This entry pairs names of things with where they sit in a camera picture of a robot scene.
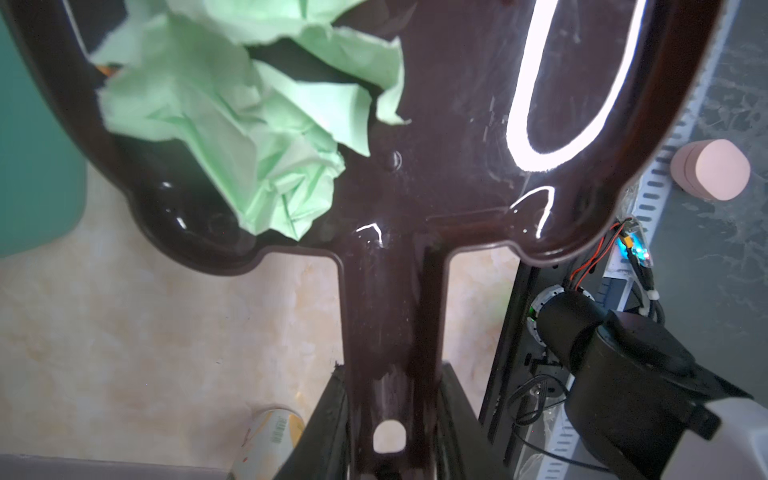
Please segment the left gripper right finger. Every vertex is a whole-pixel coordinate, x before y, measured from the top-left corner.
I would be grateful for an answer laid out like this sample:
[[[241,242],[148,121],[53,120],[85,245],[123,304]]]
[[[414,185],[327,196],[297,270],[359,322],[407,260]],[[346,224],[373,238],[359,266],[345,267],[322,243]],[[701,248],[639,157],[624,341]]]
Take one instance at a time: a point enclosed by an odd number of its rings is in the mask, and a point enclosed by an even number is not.
[[[444,362],[437,394],[436,478],[509,479],[457,378]]]

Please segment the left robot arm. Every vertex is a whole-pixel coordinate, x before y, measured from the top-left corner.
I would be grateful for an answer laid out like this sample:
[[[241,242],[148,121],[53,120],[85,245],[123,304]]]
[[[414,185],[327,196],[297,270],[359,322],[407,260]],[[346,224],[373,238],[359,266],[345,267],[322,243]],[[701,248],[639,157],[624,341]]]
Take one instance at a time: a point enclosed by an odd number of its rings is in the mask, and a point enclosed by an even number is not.
[[[574,292],[537,317],[573,375],[565,413],[587,450],[620,479],[763,479],[767,410],[698,365],[662,325]],[[454,370],[445,366],[431,442],[355,462],[341,371],[332,375],[281,479],[506,479]]]

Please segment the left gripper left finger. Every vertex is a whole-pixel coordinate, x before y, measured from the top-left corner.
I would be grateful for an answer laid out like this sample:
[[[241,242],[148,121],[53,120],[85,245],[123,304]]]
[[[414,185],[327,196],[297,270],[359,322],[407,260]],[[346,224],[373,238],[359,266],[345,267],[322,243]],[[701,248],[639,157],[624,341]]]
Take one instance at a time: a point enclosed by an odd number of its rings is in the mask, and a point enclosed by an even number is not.
[[[347,479],[348,420],[344,367],[336,365],[297,446],[275,479]]]

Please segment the dark brown dustpan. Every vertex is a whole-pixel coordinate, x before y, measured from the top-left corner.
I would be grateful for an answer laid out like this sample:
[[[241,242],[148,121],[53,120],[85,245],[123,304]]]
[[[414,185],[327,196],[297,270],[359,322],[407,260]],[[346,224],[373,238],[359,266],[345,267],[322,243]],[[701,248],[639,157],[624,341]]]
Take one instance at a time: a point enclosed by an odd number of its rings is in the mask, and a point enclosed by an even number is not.
[[[562,264],[611,224],[624,189],[675,123],[721,1],[375,1],[345,26],[398,38],[404,126],[371,125],[345,152],[333,204],[299,241],[240,230],[177,141],[107,131],[81,40],[115,1],[5,1],[7,22],[75,145],[176,262],[240,275],[274,252],[322,255],[340,276],[344,383],[355,462],[431,442],[448,267],[505,246]]]

